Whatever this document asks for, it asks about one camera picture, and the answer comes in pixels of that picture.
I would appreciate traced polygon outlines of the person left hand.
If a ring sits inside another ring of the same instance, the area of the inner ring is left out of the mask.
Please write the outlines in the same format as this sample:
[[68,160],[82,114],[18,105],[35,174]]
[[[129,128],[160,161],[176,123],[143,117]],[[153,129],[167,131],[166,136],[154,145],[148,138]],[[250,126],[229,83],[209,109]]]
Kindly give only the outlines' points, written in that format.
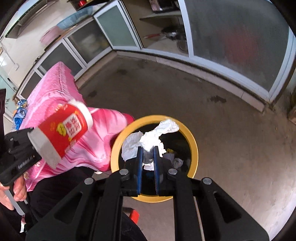
[[[4,186],[1,184],[0,186],[0,201],[1,204],[4,205],[9,210],[14,210],[14,206],[5,194],[5,191],[10,192],[9,186]],[[16,202],[24,201],[27,198],[27,189],[26,189],[26,181],[23,176],[20,176],[15,180],[14,187],[13,187],[13,197]]]

